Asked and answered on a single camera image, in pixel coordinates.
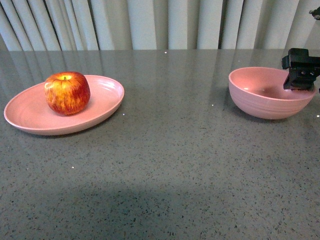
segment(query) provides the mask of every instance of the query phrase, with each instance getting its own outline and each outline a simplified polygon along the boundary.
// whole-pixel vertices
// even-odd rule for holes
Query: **speckled countertop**
[[[56,72],[125,89],[114,115],[69,135],[25,133],[2,115],[0,239],[319,239],[320,94],[263,120],[228,90],[232,70],[280,69],[287,53],[0,52],[2,112]]]

